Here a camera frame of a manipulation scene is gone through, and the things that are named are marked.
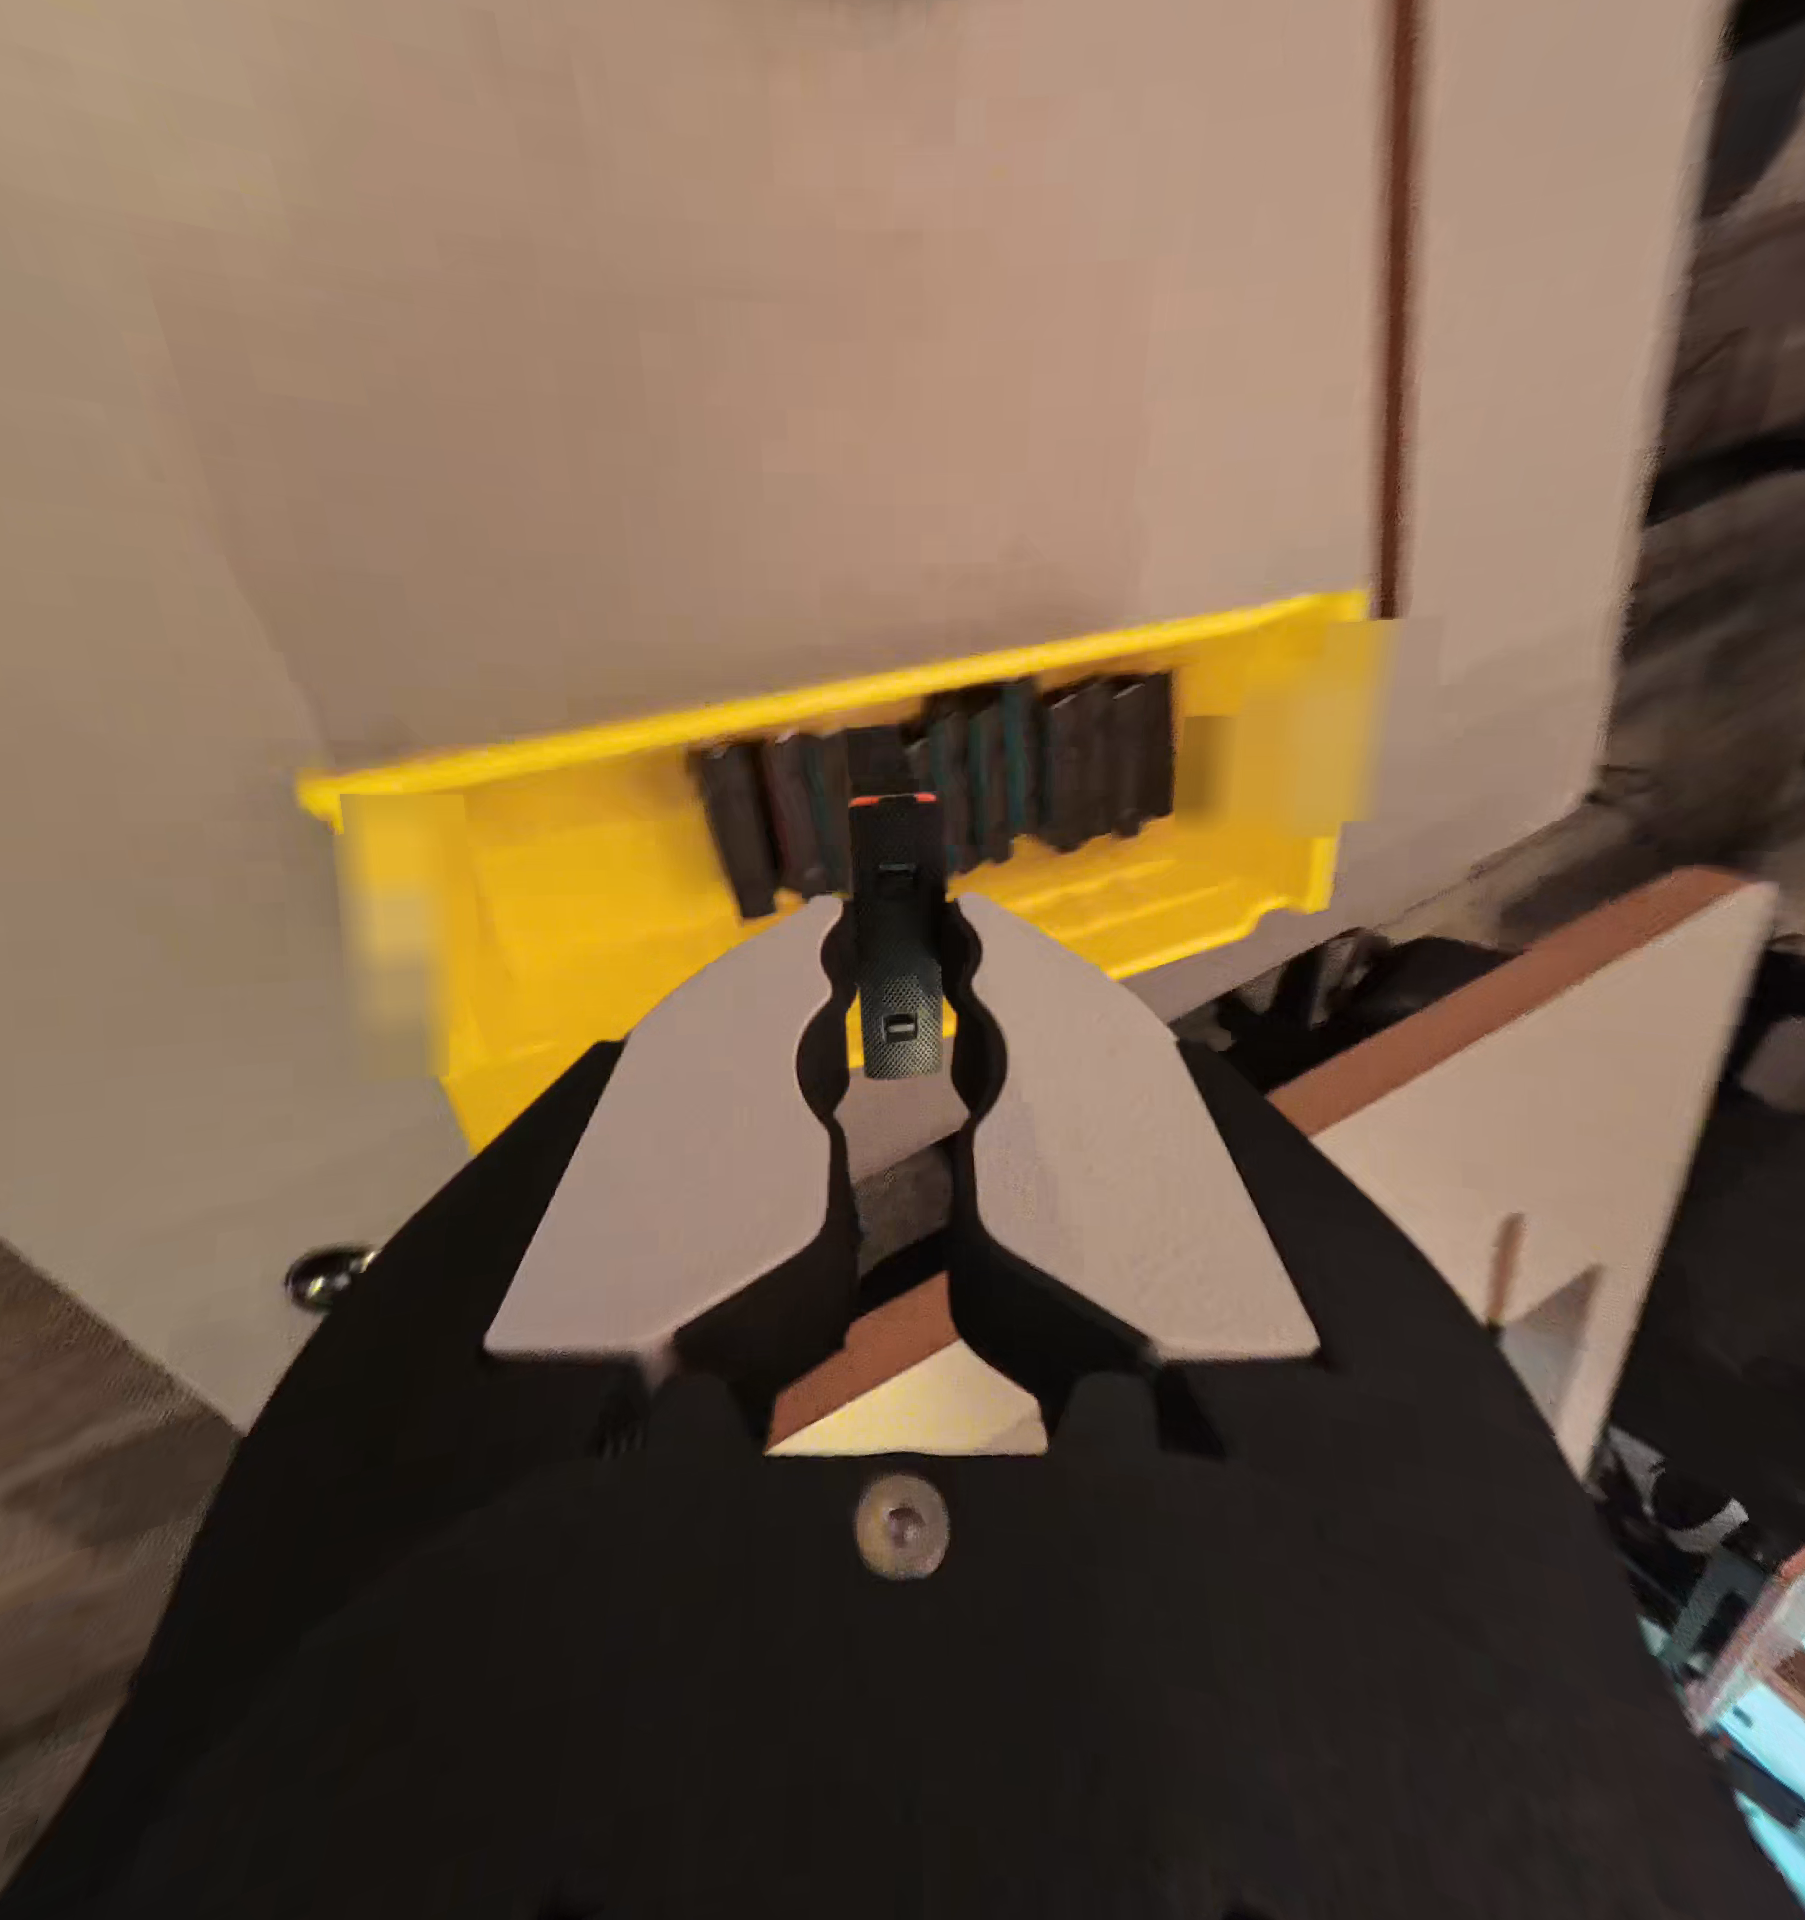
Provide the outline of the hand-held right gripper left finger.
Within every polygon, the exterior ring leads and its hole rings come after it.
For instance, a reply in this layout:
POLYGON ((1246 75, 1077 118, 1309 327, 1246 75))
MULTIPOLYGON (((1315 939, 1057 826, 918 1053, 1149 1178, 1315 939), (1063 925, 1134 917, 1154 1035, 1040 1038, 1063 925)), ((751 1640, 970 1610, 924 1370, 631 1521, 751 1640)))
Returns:
POLYGON ((708 1375, 769 1419, 839 1354, 858 1293, 852 986, 846 905, 819 898, 667 993, 627 1035, 482 1357, 708 1375))

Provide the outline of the yellow plastic bin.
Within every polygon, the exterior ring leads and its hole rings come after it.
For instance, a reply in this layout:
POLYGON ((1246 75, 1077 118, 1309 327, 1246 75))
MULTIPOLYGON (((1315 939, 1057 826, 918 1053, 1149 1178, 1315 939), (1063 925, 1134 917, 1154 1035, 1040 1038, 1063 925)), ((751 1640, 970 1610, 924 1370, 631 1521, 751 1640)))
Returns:
POLYGON ((314 768, 296 798, 336 838, 360 995, 427 1017, 427 1068, 479 1151, 587 1045, 757 932, 722 875, 696 747, 910 720, 994 683, 1149 670, 1176 694, 1173 816, 1077 852, 1021 838, 955 880, 1130 981, 1243 942, 1274 911, 1328 908, 1394 673, 1394 626, 1361 591, 314 768))

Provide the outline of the row of black batteries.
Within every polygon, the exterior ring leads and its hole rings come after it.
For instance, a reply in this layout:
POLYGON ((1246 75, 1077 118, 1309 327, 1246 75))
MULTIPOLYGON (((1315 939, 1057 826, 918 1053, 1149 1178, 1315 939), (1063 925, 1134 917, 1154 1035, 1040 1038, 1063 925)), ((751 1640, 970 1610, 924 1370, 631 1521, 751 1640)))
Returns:
POLYGON ((1077 852, 1162 822, 1179 781, 1176 677, 1015 677, 937 691, 913 717, 713 741, 687 765, 733 905, 757 922, 778 893, 852 893, 852 814, 878 798, 937 814, 949 875, 1006 863, 1024 843, 1077 852))

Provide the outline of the black battery with orange edge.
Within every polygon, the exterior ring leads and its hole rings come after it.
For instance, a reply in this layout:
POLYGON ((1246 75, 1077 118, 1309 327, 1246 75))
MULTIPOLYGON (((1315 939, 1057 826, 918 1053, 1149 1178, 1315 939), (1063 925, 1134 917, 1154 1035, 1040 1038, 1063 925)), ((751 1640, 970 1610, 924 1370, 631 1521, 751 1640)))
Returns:
POLYGON ((942 826, 928 789, 857 796, 849 922, 870 1083, 934 1075, 942 1065, 942 826))

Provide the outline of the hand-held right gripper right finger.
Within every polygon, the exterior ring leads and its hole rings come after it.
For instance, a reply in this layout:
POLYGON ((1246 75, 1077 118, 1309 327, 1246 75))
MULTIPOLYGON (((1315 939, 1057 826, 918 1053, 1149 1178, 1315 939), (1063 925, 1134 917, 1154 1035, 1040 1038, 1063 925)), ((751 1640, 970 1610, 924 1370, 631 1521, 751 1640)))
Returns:
POLYGON ((1098 1375, 1309 1363, 1322 1336, 1176 1030, 1012 908, 946 905, 958 1336, 1058 1421, 1098 1375))

